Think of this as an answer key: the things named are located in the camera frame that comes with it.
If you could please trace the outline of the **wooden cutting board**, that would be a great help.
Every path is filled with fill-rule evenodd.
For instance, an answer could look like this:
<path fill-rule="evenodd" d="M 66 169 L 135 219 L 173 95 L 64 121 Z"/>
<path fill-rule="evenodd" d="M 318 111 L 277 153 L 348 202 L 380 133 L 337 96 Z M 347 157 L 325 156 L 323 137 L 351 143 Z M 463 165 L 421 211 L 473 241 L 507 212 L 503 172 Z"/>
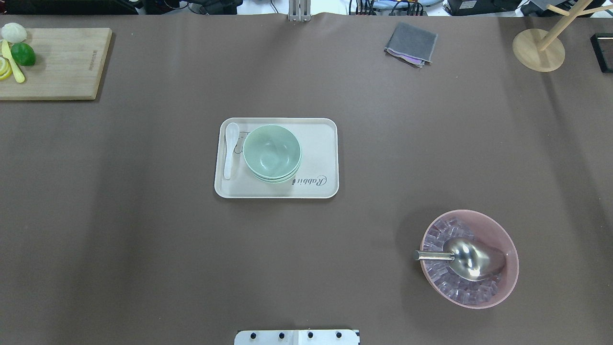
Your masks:
<path fill-rule="evenodd" d="M 3 101 L 95 100 L 112 38 L 110 28 L 28 28 L 36 54 L 25 81 L 0 82 Z"/>

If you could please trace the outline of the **yellow plastic knife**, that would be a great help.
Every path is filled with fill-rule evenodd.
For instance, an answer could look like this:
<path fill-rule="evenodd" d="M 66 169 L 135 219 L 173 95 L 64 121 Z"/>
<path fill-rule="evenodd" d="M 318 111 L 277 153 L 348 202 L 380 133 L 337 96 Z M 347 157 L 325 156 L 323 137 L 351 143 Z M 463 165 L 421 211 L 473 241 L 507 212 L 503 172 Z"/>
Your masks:
<path fill-rule="evenodd" d="M 24 76 L 22 70 L 20 69 L 20 67 L 17 65 L 17 63 L 15 62 L 15 60 L 12 57 L 11 48 L 9 46 L 9 42 L 6 42 L 4 40 L 1 41 L 1 56 L 5 57 L 6 59 L 8 59 L 10 61 L 10 64 L 11 64 L 11 67 L 12 67 L 12 74 L 11 74 L 11 76 L 14 77 L 16 82 L 17 83 L 24 83 L 25 82 L 25 76 Z"/>

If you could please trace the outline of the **green bowl on tray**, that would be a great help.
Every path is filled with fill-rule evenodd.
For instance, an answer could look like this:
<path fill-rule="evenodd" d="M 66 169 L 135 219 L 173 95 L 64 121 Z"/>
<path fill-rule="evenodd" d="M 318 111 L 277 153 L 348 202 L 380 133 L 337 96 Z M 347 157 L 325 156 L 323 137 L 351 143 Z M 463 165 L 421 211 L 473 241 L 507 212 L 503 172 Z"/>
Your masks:
<path fill-rule="evenodd" d="M 301 167 L 302 163 L 299 163 L 295 169 L 293 171 L 291 171 L 289 174 L 284 175 L 282 177 L 279 178 L 265 178 L 262 175 L 258 175 L 255 172 L 253 172 L 252 174 L 254 175 L 254 177 L 256 177 L 256 179 L 259 179 L 260 181 L 263 181 L 265 183 L 272 183 L 272 184 L 277 184 L 277 183 L 285 183 L 285 181 L 289 181 L 289 179 L 292 179 L 296 174 L 297 171 L 299 170 L 299 168 Z"/>

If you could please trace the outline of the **white garlic bulb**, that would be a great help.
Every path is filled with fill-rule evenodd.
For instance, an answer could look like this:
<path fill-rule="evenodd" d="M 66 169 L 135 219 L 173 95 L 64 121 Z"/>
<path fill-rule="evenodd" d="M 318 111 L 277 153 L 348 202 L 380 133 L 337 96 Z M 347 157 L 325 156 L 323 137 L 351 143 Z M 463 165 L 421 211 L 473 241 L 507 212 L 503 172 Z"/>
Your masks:
<path fill-rule="evenodd" d="M 7 23 L 0 29 L 1 37 L 9 43 L 23 42 L 28 38 L 28 31 L 19 23 Z"/>

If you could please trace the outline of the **pink bowl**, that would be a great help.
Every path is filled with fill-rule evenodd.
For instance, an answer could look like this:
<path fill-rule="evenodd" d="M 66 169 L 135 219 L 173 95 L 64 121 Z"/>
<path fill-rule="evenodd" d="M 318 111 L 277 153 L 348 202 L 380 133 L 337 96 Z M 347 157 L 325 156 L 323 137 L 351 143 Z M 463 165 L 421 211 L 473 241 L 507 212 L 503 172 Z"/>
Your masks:
<path fill-rule="evenodd" d="M 451 210 L 436 218 L 427 227 L 420 250 L 442 251 L 452 238 L 468 238 L 504 253 L 501 273 L 479 282 L 471 282 L 454 273 L 449 263 L 425 260 L 423 273 L 435 291 L 448 301 L 469 309 L 497 306 L 515 288 L 519 277 L 519 257 L 507 231 L 495 220 L 475 210 Z"/>

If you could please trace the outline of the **dark wooden tray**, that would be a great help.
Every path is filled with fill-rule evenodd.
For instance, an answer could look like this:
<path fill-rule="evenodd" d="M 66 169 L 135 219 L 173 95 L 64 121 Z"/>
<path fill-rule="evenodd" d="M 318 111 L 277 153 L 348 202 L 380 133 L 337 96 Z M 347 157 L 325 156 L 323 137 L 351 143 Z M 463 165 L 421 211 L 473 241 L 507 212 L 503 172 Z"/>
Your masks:
<path fill-rule="evenodd" d="M 595 33 L 590 38 L 596 60 L 602 73 L 613 72 L 613 35 Z"/>

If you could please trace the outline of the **grey folded cloth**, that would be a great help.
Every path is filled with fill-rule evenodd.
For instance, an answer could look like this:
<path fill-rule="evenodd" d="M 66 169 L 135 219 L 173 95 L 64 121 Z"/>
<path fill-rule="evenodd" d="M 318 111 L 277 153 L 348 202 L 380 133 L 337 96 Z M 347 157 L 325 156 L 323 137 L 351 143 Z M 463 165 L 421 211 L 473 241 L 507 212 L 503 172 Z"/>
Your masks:
<path fill-rule="evenodd" d="M 384 51 L 417 68 L 422 68 L 427 63 L 431 64 L 438 36 L 411 24 L 398 23 Z"/>

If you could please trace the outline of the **green bowl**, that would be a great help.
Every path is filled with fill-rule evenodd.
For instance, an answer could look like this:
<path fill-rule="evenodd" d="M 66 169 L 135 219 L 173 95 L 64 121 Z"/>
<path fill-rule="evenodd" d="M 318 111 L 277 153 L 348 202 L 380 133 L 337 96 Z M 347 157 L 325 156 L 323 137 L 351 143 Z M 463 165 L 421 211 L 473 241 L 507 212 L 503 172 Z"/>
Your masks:
<path fill-rule="evenodd" d="M 301 164 L 302 164 L 303 158 L 301 157 L 300 160 L 298 160 L 297 166 L 295 166 L 295 168 L 287 173 L 286 175 L 283 175 L 281 177 L 277 177 L 277 178 L 269 178 L 269 177 L 264 177 L 263 175 L 260 175 L 256 172 L 254 172 L 253 170 L 251 170 L 251 174 L 254 175 L 254 177 L 256 177 L 257 179 L 265 182 L 265 183 L 283 183 L 289 179 L 291 179 L 299 170 Z"/>
<path fill-rule="evenodd" d="M 293 132 L 280 125 L 263 125 L 249 132 L 243 142 L 243 159 L 250 170 L 277 178 L 291 172 L 303 157 Z"/>
<path fill-rule="evenodd" d="M 279 178 L 265 178 L 262 175 L 258 175 L 255 172 L 253 172 L 252 174 L 254 175 L 254 177 L 256 177 L 256 179 L 259 179 L 260 181 L 263 181 L 265 183 L 272 183 L 272 184 L 277 184 L 277 183 L 285 183 L 285 181 L 289 181 L 289 179 L 292 179 L 296 174 L 297 171 L 299 170 L 299 168 L 301 167 L 302 163 L 299 163 L 295 169 L 293 171 L 291 171 L 289 174 L 284 175 L 282 177 Z"/>

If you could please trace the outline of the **wooden mug stand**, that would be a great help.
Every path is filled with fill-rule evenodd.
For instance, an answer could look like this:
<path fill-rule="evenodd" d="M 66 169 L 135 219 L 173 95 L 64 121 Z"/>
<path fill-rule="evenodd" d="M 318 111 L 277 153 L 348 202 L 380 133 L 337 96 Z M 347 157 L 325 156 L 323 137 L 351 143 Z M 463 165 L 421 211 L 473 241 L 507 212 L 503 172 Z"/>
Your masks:
<path fill-rule="evenodd" d="M 515 57 L 526 67 L 538 72 L 552 72 L 565 60 L 565 49 L 558 36 L 577 17 L 610 10 L 610 6 L 587 9 L 591 0 L 579 0 L 569 11 L 547 5 L 547 9 L 561 15 L 561 19 L 550 31 L 532 28 L 517 34 L 512 42 Z"/>

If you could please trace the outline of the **lemon slice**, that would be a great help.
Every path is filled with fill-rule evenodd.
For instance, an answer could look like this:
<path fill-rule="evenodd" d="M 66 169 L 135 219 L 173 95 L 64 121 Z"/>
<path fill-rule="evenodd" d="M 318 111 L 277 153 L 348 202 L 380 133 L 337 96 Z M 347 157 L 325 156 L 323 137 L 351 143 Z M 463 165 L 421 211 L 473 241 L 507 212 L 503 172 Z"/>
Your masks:
<path fill-rule="evenodd" d="M 0 57 L 0 80 L 5 80 L 12 74 L 10 61 L 5 57 Z"/>

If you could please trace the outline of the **white ceramic spoon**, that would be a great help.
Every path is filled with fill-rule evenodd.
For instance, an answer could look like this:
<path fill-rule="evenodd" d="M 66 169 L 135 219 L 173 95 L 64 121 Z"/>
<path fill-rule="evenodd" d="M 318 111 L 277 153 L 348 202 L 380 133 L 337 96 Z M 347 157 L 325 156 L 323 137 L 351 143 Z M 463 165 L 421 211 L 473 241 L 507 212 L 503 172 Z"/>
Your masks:
<path fill-rule="evenodd" d="M 224 140 L 226 144 L 226 156 L 224 161 L 224 179 L 229 180 L 232 176 L 233 169 L 233 155 L 234 149 L 239 140 L 239 126 L 238 124 L 231 122 L 227 125 L 224 133 Z"/>

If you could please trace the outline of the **green lime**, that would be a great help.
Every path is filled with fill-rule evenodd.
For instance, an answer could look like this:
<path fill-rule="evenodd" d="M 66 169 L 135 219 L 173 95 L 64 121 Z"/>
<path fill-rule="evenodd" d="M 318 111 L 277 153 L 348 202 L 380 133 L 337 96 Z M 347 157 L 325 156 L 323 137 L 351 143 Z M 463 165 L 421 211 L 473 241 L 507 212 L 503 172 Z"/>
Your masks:
<path fill-rule="evenodd" d="M 11 54 L 17 65 L 33 66 L 36 63 L 34 49 L 24 42 L 18 42 L 11 46 Z"/>

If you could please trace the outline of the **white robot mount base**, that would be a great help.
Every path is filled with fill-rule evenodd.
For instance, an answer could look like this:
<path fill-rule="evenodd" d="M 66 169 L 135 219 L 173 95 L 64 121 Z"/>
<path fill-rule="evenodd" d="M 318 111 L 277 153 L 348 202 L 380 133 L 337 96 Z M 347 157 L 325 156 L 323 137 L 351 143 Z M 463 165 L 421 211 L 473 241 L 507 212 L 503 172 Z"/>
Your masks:
<path fill-rule="evenodd" d="M 243 330 L 234 339 L 235 345 L 359 345 L 359 330 Z"/>

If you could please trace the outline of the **metal scoop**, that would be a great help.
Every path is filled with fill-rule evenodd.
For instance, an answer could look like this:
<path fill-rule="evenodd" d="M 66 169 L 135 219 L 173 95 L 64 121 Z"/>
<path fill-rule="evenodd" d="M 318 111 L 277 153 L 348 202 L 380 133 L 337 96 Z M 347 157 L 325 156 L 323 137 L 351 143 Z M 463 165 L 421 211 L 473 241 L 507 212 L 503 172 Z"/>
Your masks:
<path fill-rule="evenodd" d="M 474 282 L 496 276 L 506 266 L 505 253 L 467 238 L 447 240 L 442 251 L 415 250 L 412 258 L 416 261 L 447 261 L 454 273 Z"/>

